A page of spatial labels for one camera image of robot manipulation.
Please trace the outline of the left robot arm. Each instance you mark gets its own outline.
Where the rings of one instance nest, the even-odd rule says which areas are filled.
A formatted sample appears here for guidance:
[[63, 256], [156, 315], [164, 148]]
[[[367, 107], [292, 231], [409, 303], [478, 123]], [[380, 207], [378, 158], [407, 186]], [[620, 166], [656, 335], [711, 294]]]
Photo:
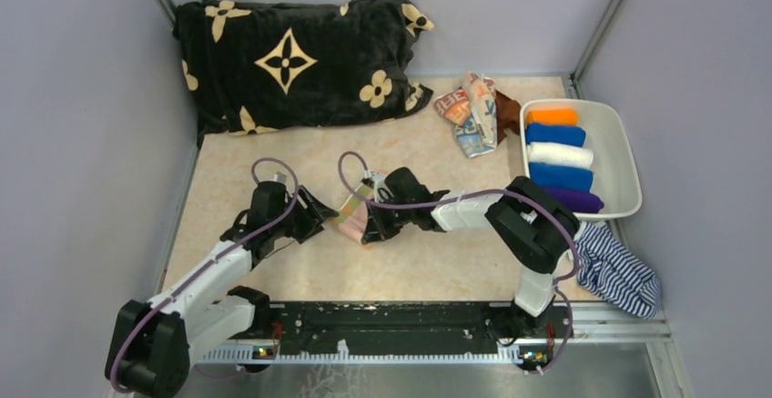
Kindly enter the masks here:
[[278, 240], [302, 243], [338, 215], [303, 186], [260, 182], [249, 207], [202, 262], [167, 290], [120, 308], [105, 366], [114, 389], [173, 397], [193, 365], [221, 343], [243, 333], [276, 337], [269, 295], [237, 280], [273, 253]]

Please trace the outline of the orange polka dot towel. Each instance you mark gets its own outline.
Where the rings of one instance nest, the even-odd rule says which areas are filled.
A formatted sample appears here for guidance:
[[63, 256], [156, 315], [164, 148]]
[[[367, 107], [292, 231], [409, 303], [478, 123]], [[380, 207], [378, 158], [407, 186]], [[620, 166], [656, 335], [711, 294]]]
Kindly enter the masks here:
[[[379, 200], [376, 195], [366, 196], [361, 182], [354, 189], [366, 199]], [[362, 199], [350, 194], [338, 212], [339, 216], [331, 224], [343, 235], [361, 245], [383, 241], [383, 236], [379, 233], [376, 223], [371, 217], [371, 210]]]

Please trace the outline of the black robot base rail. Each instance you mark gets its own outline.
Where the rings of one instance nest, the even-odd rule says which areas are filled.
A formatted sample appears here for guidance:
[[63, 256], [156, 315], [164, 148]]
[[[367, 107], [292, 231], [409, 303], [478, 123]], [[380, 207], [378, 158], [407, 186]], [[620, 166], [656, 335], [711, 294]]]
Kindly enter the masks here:
[[279, 364], [545, 366], [574, 330], [570, 310], [537, 317], [511, 301], [274, 302], [260, 325], [206, 353], [250, 372]]

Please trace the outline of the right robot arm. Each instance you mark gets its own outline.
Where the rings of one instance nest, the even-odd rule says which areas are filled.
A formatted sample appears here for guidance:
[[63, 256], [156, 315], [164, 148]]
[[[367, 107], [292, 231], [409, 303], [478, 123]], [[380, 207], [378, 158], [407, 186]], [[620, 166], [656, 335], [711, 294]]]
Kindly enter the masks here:
[[436, 233], [484, 230], [523, 267], [510, 312], [490, 320], [489, 333], [514, 341], [545, 328], [559, 261], [580, 229], [578, 218], [545, 189], [519, 176], [503, 192], [431, 191], [408, 168], [368, 171], [361, 185], [371, 189], [362, 243], [390, 240], [408, 225]]

